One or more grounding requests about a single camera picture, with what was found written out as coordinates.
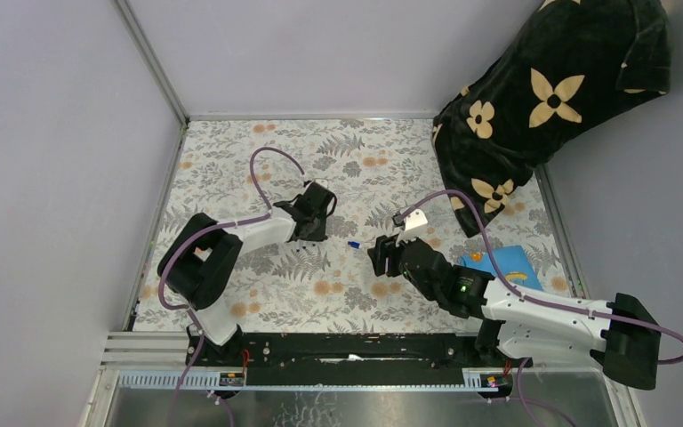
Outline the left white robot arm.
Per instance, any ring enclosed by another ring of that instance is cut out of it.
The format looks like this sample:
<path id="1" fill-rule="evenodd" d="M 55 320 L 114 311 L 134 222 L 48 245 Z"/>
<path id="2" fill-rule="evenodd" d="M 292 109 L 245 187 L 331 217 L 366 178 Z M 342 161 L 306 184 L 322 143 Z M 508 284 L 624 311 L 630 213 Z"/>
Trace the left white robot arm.
<path id="1" fill-rule="evenodd" d="M 337 202 L 331 190 L 308 181 L 301 194 L 253 218 L 218 222 L 197 213 L 189 219 L 157 266 L 159 288 L 168 287 L 185 300 L 215 363 L 230 365 L 240 353 L 235 336 L 241 329 L 222 300 L 238 258 L 271 245 L 325 241 Z"/>

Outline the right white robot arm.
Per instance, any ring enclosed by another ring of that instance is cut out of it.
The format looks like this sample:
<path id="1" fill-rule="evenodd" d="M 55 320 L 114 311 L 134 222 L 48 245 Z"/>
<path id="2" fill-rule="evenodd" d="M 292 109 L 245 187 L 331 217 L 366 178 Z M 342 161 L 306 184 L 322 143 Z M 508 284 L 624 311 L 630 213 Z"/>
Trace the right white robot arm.
<path id="1" fill-rule="evenodd" d="M 651 391 L 661 334 L 636 297 L 611 302 L 508 289 L 497 277 L 448 262 L 423 240 L 380 236 L 367 249 L 374 275 L 403 277 L 426 300 L 457 318 L 478 318 L 476 358 L 495 367 L 506 358 L 598 365 L 609 379 Z"/>

